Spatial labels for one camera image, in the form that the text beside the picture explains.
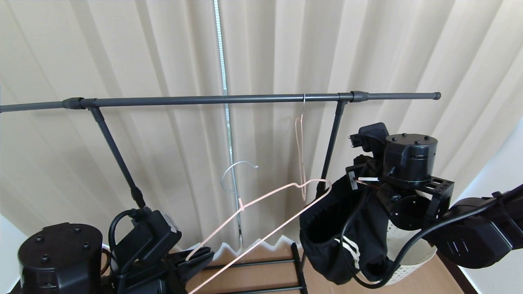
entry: curtain fold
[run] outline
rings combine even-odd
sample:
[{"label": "curtain fold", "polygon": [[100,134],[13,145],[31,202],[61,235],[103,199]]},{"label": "curtain fold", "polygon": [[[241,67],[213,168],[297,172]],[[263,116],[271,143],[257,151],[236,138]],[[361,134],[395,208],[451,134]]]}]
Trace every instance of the curtain fold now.
[{"label": "curtain fold", "polygon": [[[382,121],[438,139],[434,174],[458,197],[523,115],[523,2],[219,0],[229,95],[436,92],[439,101],[348,104],[328,179],[361,153],[347,137]],[[0,2],[0,103],[69,97],[222,95],[213,1]],[[244,202],[298,182],[294,120],[304,114],[307,178],[321,175],[336,103],[230,105]],[[103,108],[137,185],[200,242],[235,211],[223,105]],[[82,222],[106,235],[135,206],[89,111],[1,114],[0,212],[25,234]],[[227,186],[231,187],[230,178]],[[315,184],[308,186],[308,202]],[[305,203],[289,188],[241,213],[244,244]],[[118,226],[121,238],[130,222]],[[281,234],[297,240],[298,223]],[[210,245],[238,249],[234,220]]]}]

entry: pink hanger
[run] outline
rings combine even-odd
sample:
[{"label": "pink hanger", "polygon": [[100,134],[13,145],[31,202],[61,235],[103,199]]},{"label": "pink hanger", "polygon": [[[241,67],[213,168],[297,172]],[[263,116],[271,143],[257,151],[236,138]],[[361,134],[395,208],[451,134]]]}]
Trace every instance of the pink hanger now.
[{"label": "pink hanger", "polygon": [[[305,94],[303,94],[303,109],[305,108]],[[300,148],[300,140],[298,139],[298,120],[300,121],[300,133],[301,133],[301,146],[302,148]],[[189,292],[189,294],[194,294],[196,291],[198,291],[199,289],[201,289],[201,287],[205,286],[208,282],[210,282],[212,279],[216,278],[216,276],[218,276],[219,274],[221,274],[222,272],[224,272],[226,269],[228,269],[231,265],[233,265],[235,262],[237,262],[238,260],[240,260],[243,256],[245,256],[247,253],[249,253],[252,249],[254,249],[256,246],[258,246],[261,242],[267,240],[270,236],[272,236],[273,234],[275,234],[277,231],[279,231],[281,228],[285,227],[285,225],[287,225],[289,222],[293,221],[295,218],[297,218],[299,215],[301,215],[302,213],[304,213],[306,210],[308,210],[309,208],[311,208],[313,205],[315,205],[316,203],[318,203],[319,201],[321,201],[325,196],[327,196],[327,194],[329,194],[329,192],[331,192],[331,189],[332,189],[332,183],[325,180],[325,179],[311,179],[311,180],[308,180],[308,181],[305,181],[306,180],[306,177],[305,177],[305,167],[304,167],[304,164],[303,164],[303,110],[302,110],[302,114],[300,116],[300,118],[297,118],[295,121],[294,121],[294,130],[296,132],[296,143],[298,145],[298,156],[299,156],[299,168],[300,168],[300,181],[301,181],[301,185],[298,185],[297,183],[291,183],[291,184],[287,184],[285,186],[282,186],[282,187],[279,187],[278,189],[275,189],[249,203],[247,203],[246,205],[243,205],[242,203],[242,200],[241,198],[238,198],[238,202],[240,204],[240,208],[236,211],[236,213],[234,213],[232,216],[230,216],[223,224],[221,224],[221,226],[219,226],[214,232],[212,232],[203,242],[201,242],[194,250],[191,251],[191,253],[189,253],[189,255],[187,255],[187,258],[185,259],[186,261],[188,261],[196,251],[198,251],[198,249],[202,248],[203,245],[205,245],[214,235],[216,235],[224,226],[226,226],[231,220],[234,219],[234,217],[236,217],[241,211],[244,211],[245,208],[271,196],[271,195],[274,195],[275,193],[277,192],[280,192],[282,190],[285,190],[291,186],[294,186],[294,187],[297,187],[297,188],[301,188],[301,192],[302,192],[302,198],[303,200],[305,201],[305,198],[306,198],[306,186],[310,183],[310,182],[325,182],[329,185],[328,189],[327,189],[327,192],[325,192],[322,196],[318,197],[318,199],[314,200],[310,205],[308,206],[305,206],[305,208],[303,208],[302,210],[300,210],[300,212],[298,212],[297,214],[295,214],[293,217],[291,217],[290,219],[288,219],[286,222],[284,222],[283,224],[281,224],[279,227],[277,227],[276,229],[274,229],[272,232],[270,232],[267,236],[263,237],[262,239],[260,239],[259,241],[255,242],[251,247],[249,247],[244,253],[242,253],[240,256],[238,256],[237,258],[235,258],[234,260],[232,260],[231,262],[229,262],[227,265],[225,265],[223,268],[221,268],[218,272],[216,272],[214,275],[212,275],[210,278],[208,278],[206,281],[204,281],[202,284],[200,284],[198,287],[196,287],[195,289],[193,289],[191,292]]]}]

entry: sticker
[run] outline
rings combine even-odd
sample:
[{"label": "sticker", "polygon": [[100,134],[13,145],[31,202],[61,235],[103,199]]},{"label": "sticker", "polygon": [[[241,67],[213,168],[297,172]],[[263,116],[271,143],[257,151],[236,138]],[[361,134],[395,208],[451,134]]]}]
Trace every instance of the sticker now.
[{"label": "sticker", "polygon": [[165,213],[163,214],[163,217],[165,219],[165,221],[167,222],[167,224],[169,225],[170,227],[170,230],[173,232],[173,233],[176,233],[178,232],[180,229],[176,226],[176,224],[174,223],[174,221],[170,218],[170,216],[166,215]]},{"label": "sticker", "polygon": [[354,174],[354,171],[349,172],[349,180],[350,180],[350,186],[353,188],[353,190],[357,190],[358,183],[356,182],[356,175]]}]

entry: perforated basket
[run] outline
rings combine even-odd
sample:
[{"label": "perforated basket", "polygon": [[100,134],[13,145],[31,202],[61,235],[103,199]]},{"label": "perforated basket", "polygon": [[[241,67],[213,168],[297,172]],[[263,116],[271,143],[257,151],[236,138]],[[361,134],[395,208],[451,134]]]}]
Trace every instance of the perforated basket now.
[{"label": "perforated basket", "polygon": [[[401,248],[407,241],[419,231],[404,231],[398,229],[391,222],[387,230],[387,256],[391,260],[395,260]],[[387,285],[392,285],[401,281],[410,273],[418,269],[425,262],[429,261],[436,254],[436,248],[431,247],[427,241],[419,240],[407,252],[401,261],[400,268],[392,275]]]}]

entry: black fabric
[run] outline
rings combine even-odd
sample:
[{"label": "black fabric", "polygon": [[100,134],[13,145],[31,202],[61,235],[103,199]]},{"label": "black fabric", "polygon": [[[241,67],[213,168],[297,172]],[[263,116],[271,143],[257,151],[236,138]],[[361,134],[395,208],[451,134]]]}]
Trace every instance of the black fabric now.
[{"label": "black fabric", "polygon": [[[354,273],[359,272],[352,255],[343,249],[341,252],[350,263],[347,264],[340,254],[340,243],[334,239],[342,239],[343,225],[363,196],[363,190],[352,190],[345,175],[333,184],[325,198],[300,215],[300,240],[305,254],[318,273],[337,285],[345,284],[353,277],[349,266]],[[387,215],[378,201],[370,197],[345,233],[358,245],[359,267],[370,281],[380,280],[392,264],[386,256],[387,226]]]}]

